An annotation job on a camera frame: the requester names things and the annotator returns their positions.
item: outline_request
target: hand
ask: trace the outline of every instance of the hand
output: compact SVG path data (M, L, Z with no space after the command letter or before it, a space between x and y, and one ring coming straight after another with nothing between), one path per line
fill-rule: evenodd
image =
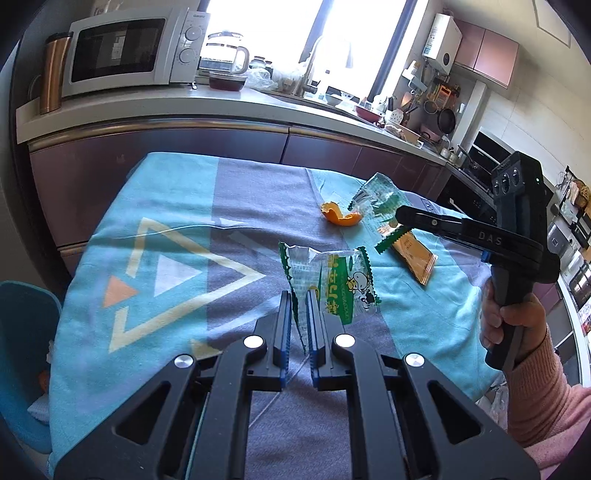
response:
M509 325L525 327L517 362L525 360L546 337L546 312L538 298L533 293L528 293L523 303L499 307L495 302L495 288L489 278L484 286L480 316L480 342L487 350L503 341L503 321Z

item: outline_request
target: frying pan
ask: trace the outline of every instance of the frying pan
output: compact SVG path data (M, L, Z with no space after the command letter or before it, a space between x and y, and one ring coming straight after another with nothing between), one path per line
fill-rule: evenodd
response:
M456 114L445 108L437 115L437 126L444 135L450 135L456 129Z

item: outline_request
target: microwave window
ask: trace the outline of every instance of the microwave window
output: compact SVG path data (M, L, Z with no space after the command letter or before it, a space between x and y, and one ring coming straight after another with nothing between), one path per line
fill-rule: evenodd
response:
M164 18L149 18L82 30L76 43L71 81L151 72L164 24Z

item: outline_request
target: thermos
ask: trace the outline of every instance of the thermos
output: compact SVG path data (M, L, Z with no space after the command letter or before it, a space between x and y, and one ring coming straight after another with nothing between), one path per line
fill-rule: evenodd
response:
M56 33L45 41L45 66L39 102L40 114L49 113L61 107L64 67L73 35L73 32Z

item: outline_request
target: orange triangle pattern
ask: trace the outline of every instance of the orange triangle pattern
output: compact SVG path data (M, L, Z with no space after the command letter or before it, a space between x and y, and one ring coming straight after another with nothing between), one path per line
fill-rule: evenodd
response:
M135 288L130 287L127 283L111 275L105 292L105 298L103 299L103 308L111 307L137 294L138 291Z

